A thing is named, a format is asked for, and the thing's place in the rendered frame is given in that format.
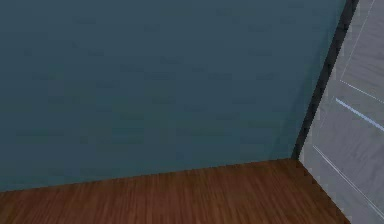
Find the grey wooden cupboard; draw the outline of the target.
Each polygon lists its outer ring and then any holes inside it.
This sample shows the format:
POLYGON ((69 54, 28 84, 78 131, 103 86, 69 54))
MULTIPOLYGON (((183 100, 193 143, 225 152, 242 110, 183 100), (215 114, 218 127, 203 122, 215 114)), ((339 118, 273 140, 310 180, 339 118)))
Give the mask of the grey wooden cupboard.
POLYGON ((384 0, 358 0, 300 161, 351 224, 384 224, 384 0))

